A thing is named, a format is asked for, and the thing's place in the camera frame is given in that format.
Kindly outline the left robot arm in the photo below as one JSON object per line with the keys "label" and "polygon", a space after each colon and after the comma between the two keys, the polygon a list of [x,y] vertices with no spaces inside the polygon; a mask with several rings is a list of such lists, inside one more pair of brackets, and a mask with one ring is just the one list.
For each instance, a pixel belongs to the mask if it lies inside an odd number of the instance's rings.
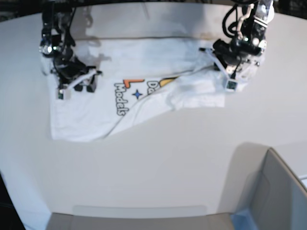
{"label": "left robot arm", "polygon": [[200,48],[211,55],[214,65],[229,83],[235,84],[243,75],[243,67],[258,67],[266,50],[266,31],[274,17],[272,0],[234,0],[222,21],[222,31],[230,38],[218,39],[212,48]]}

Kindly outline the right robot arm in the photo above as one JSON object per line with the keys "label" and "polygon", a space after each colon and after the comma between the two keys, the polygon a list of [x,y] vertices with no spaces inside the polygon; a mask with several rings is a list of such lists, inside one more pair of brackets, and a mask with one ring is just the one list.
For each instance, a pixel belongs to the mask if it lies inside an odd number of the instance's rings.
{"label": "right robot arm", "polygon": [[73,89],[89,93],[96,90],[96,77],[102,74],[95,66],[87,66],[74,54],[75,40],[71,26],[79,2],[77,0],[45,0],[42,3],[42,31],[39,52],[51,61],[49,73],[55,75],[58,98]]}

